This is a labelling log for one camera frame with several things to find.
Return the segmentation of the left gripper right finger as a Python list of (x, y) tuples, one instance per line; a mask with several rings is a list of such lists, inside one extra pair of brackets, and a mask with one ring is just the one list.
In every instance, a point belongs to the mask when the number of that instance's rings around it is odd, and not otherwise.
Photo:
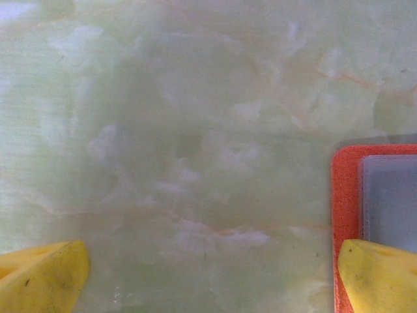
[(338, 272), (352, 313), (417, 313), (417, 253), (349, 239)]

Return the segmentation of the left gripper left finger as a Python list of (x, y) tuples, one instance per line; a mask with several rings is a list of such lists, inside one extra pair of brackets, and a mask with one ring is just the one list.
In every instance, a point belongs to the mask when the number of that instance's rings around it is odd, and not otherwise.
[(0, 313), (71, 313), (90, 272), (82, 241), (0, 255)]

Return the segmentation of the orange card holder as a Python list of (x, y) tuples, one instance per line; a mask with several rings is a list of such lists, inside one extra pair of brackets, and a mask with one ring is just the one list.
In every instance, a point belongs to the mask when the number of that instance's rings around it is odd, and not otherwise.
[(354, 313), (337, 261), (344, 240), (361, 238), (360, 161), (369, 155), (417, 155), (417, 144), (350, 145), (337, 150), (331, 159), (334, 313)]

